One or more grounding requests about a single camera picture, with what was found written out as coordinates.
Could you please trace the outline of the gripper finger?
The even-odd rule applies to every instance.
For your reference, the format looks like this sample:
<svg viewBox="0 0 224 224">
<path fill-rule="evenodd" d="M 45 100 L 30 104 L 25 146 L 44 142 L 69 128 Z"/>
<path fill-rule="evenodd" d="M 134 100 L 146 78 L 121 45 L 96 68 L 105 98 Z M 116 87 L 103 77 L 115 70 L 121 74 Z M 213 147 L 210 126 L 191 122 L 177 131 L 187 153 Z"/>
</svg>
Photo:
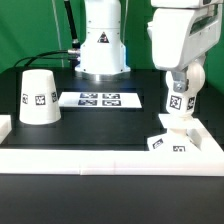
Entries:
<svg viewBox="0 0 224 224">
<path fill-rule="evenodd" d="M 188 90 L 189 80 L 187 79 L 187 72 L 175 71 L 172 73 L 173 78 L 173 90 L 175 92 L 186 92 Z"/>
</svg>

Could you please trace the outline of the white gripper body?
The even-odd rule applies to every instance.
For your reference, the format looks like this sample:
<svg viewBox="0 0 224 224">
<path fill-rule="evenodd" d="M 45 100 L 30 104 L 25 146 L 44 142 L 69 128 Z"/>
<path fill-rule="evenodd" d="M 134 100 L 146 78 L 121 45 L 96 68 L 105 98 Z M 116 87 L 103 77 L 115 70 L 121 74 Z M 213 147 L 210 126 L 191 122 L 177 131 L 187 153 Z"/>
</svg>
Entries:
<svg viewBox="0 0 224 224">
<path fill-rule="evenodd" d="M 152 59 L 160 70 L 181 71 L 219 42 L 224 0 L 151 0 Z"/>
</svg>

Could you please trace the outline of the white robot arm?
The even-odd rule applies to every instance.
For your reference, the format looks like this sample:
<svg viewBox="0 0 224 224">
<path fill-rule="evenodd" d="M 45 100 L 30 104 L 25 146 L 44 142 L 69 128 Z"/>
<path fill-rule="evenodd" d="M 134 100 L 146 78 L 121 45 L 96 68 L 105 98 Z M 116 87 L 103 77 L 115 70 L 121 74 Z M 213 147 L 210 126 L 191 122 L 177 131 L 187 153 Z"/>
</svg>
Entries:
<svg viewBox="0 0 224 224">
<path fill-rule="evenodd" d="M 126 47 L 120 40 L 119 0 L 84 0 L 86 39 L 76 70 L 90 76 L 128 72 Z M 189 88 L 187 71 L 193 62 L 219 42 L 224 0 L 151 0 L 155 8 L 147 32 L 152 59 L 159 70 L 173 76 L 173 90 Z"/>
</svg>

